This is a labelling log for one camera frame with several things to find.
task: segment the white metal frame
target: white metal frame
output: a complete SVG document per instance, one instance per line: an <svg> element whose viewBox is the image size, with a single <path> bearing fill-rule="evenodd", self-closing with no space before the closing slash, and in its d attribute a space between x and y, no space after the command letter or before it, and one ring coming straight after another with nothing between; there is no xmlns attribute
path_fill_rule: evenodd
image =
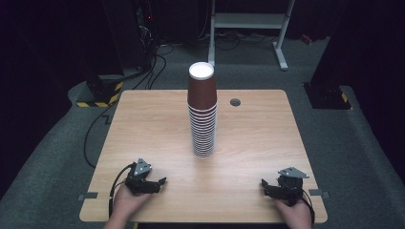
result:
<svg viewBox="0 0 405 229"><path fill-rule="evenodd" d="M215 28L278 29L280 30L278 40L273 42L272 45L277 55L281 70L286 71L288 65L281 50L281 46L286 35L294 3L295 0L289 0L287 12L285 14L216 13L215 0L212 0L208 63L215 66Z"/></svg>

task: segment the human hand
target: human hand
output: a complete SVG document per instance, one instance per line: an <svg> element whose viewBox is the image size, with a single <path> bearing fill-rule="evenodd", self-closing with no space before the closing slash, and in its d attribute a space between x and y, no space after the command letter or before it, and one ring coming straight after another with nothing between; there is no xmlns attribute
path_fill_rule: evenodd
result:
<svg viewBox="0 0 405 229"><path fill-rule="evenodd" d="M134 195L125 184L121 184L114 197L113 214L104 226L106 228L123 228L128 219L145 203L152 195Z"/></svg>
<svg viewBox="0 0 405 229"><path fill-rule="evenodd" d="M310 210L303 200L297 200L292 207L287 206L280 199L272 198L272 200L290 229L312 228Z"/></svg>

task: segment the cable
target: cable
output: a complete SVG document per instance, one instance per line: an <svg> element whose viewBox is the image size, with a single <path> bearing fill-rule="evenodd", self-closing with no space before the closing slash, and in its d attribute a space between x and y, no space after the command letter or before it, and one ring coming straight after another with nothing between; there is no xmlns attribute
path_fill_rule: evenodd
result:
<svg viewBox="0 0 405 229"><path fill-rule="evenodd" d="M98 115L98 117L96 117L96 119L92 122L92 125L90 125L89 129L87 130L86 136L84 137L84 143L83 143L83 155L84 155L84 159L86 160L87 164L90 165L93 168L96 168L96 166L94 164L92 164L89 160L89 158L87 158L87 151L86 151L86 146L87 146L87 139L89 137L89 133L92 130L93 126L95 125L96 121L101 118L108 110L110 110L112 107L114 107L117 104L117 101L111 105L110 107L108 107L107 109L105 109L101 114Z"/></svg>
<svg viewBox="0 0 405 229"><path fill-rule="evenodd" d="M146 50L146 48L149 47L149 45L151 43L152 33L149 31L148 28L146 28L144 26L139 26L139 30L140 30L140 41L142 42L143 48ZM147 34L149 35L149 38L148 38L148 43L145 44Z"/></svg>
<svg viewBox="0 0 405 229"><path fill-rule="evenodd" d="M151 71L142 79L142 81L143 81L147 76L150 75L150 77L149 77L149 79L148 79L148 82L145 84L145 87L144 87L145 90L149 88L149 83L151 82L151 79L152 79L152 77L153 77L153 70L155 69L156 62L157 62L157 58L156 58L156 56L155 56L155 61L154 61L154 63L153 63L153 66L152 66Z"/></svg>
<svg viewBox="0 0 405 229"><path fill-rule="evenodd" d="M109 82L109 83L120 83L120 82L124 82L126 80L129 80L129 79L137 78L137 77L145 74L149 70L150 70L150 68L149 68L149 66L147 66L146 68L142 69L142 71L139 72L139 73L132 73L132 74L129 74L129 75L127 75L125 77L122 77L120 79L104 79L103 81Z"/></svg>
<svg viewBox="0 0 405 229"><path fill-rule="evenodd" d="M151 69L149 70L149 73L148 73L147 75L145 75L145 76L141 79L141 81L140 81L132 90L136 89L136 88L139 86L139 84L141 84L141 83L143 82L143 80L145 80L145 78L146 78L152 71L153 71L153 68L151 68ZM84 159L86 160L86 163L87 163L90 167L92 167L92 168L96 168L96 166L95 166L92 162L90 162L89 158L87 157L87 149L86 149L86 148L87 148L87 140L88 140L88 138L89 138L90 131L92 130L92 128L93 128L93 126L96 124L96 122L97 122L102 116L104 116L104 114L107 113L111 108L113 108L114 106L116 106L116 104L118 104L118 100L117 100L113 105L111 105L110 107L108 107L107 109L105 109L101 114L99 114L98 117L95 118L95 120L94 120L94 121L92 122L92 124L90 125L90 127L89 127L89 129L87 130L87 133L86 133L86 135L85 135L85 137L84 137L84 143L83 143L83 155L84 155Z"/></svg>
<svg viewBox="0 0 405 229"><path fill-rule="evenodd" d="M243 38L241 39L241 43L242 44L252 44L252 45L261 45L261 44L265 44L265 43L269 43L272 42L277 36L263 36L263 37L245 37L245 38L258 38L259 40L257 41L249 41L249 40L244 40Z"/></svg>
<svg viewBox="0 0 405 229"><path fill-rule="evenodd" d="M309 199L310 205L309 205L309 203L307 202L307 200L304 199L303 197L300 197L300 199L301 199L302 201L304 201L304 203L308 206L309 211L310 211L310 221L312 222L312 225L313 225L313 223L315 222L315 211L313 211L312 201L310 200L310 197L308 196L307 192L304 191L304 190L302 190L302 191L305 193L305 195L306 195L307 198Z"/></svg>
<svg viewBox="0 0 405 229"><path fill-rule="evenodd" d="M203 35L203 33L205 32L205 28L206 28L206 22L208 21L208 14L209 14L209 4L208 4L208 0L206 0L206 15L205 15L205 22L203 23L203 28L202 28L202 32L200 33L200 35L198 36L198 38L200 39Z"/></svg>
<svg viewBox="0 0 405 229"><path fill-rule="evenodd" d="M159 55L167 55L168 53L172 52L172 51L175 49L175 46L174 46L173 44L160 45L160 46L158 47L158 49L159 49L159 48L162 48L162 47L166 47L166 46L170 46L170 48L172 48L172 49L171 49L169 52L161 53L161 54L159 54Z"/></svg>
<svg viewBox="0 0 405 229"><path fill-rule="evenodd" d="M221 39L222 41L224 41L224 42L237 42L236 43L236 45L234 46L234 47L232 47L232 48L229 48L229 49L224 49L224 48L221 48L220 46L218 46L217 45L217 43L215 44L215 48L217 48L217 49L219 49L219 50L222 50L222 51L231 51L231 50L234 50L234 49L236 49L240 44L241 44L241 40L239 39L239 37L237 36L237 35L235 35L233 38L236 38L236 39L231 39L231 40L228 40L228 39Z"/></svg>
<svg viewBox="0 0 405 229"><path fill-rule="evenodd" d="M163 72L163 70L166 68L166 59L163 56L157 55L157 57L160 57L163 61L164 61L164 65L163 68L161 68L161 70L158 72L158 74L155 76L155 78L152 80L151 85L149 86L149 90L152 89L153 84L155 83L156 79L158 79L159 75L161 74L161 72Z"/></svg>
<svg viewBox="0 0 405 229"><path fill-rule="evenodd" d="M118 181L119 177L121 177L122 173L125 172L125 170L127 170L129 168L132 168L134 166L137 166L137 164L135 162L125 166L125 168L123 168L121 170L121 172L119 172L116 179L114 180L113 186L111 187L111 190L110 190L110 199L108 200L108 217L110 217L113 214L114 192L116 191L116 188L119 186L119 184L117 184L117 181Z"/></svg>

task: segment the small black circle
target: small black circle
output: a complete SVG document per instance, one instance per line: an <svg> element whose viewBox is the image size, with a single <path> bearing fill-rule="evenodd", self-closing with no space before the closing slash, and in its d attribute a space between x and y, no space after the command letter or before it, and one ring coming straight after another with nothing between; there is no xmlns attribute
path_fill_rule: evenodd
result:
<svg viewBox="0 0 405 229"><path fill-rule="evenodd" d="M241 100L239 100L238 98L232 98L230 100L230 105L238 107L239 105L241 105Z"/></svg>

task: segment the black mount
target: black mount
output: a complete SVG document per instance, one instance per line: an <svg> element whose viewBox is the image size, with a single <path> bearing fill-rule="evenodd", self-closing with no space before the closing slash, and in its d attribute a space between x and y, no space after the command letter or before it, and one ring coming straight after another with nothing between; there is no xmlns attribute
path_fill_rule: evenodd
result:
<svg viewBox="0 0 405 229"><path fill-rule="evenodd" d="M303 196L303 178L309 176L294 167L280 170L278 173L280 174L277 179L279 186L268 185L267 181L262 179L265 196L286 200L288 206L292 206Z"/></svg>
<svg viewBox="0 0 405 229"><path fill-rule="evenodd" d="M147 181L146 177L152 170L152 166L142 158L139 158L138 163L134 164L131 171L128 173L128 177L125 179L125 185L134 195L139 194L153 194L160 191L161 185L166 181L166 177L160 179L158 182Z"/></svg>

